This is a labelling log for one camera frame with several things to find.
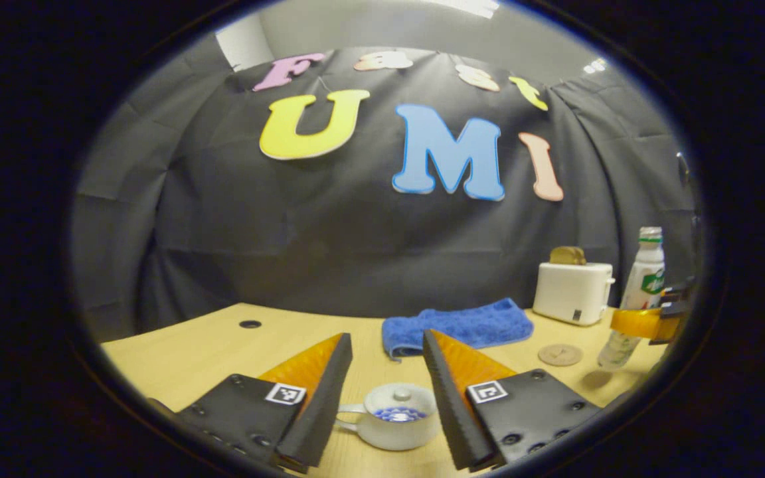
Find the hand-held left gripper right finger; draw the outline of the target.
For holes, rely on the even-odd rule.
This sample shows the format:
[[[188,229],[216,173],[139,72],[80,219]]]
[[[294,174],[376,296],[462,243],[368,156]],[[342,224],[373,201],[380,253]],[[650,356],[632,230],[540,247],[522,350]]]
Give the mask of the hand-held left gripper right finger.
[[[458,470],[533,459],[601,411],[544,369],[516,372],[434,329],[423,333],[422,354]]]

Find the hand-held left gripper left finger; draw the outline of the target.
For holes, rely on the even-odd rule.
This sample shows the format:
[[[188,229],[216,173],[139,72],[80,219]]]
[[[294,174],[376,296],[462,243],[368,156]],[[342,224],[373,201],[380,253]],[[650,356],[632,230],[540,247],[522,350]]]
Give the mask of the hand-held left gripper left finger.
[[[258,377],[228,375],[177,420],[231,457],[304,474],[321,463],[352,359],[350,334],[335,334]]]

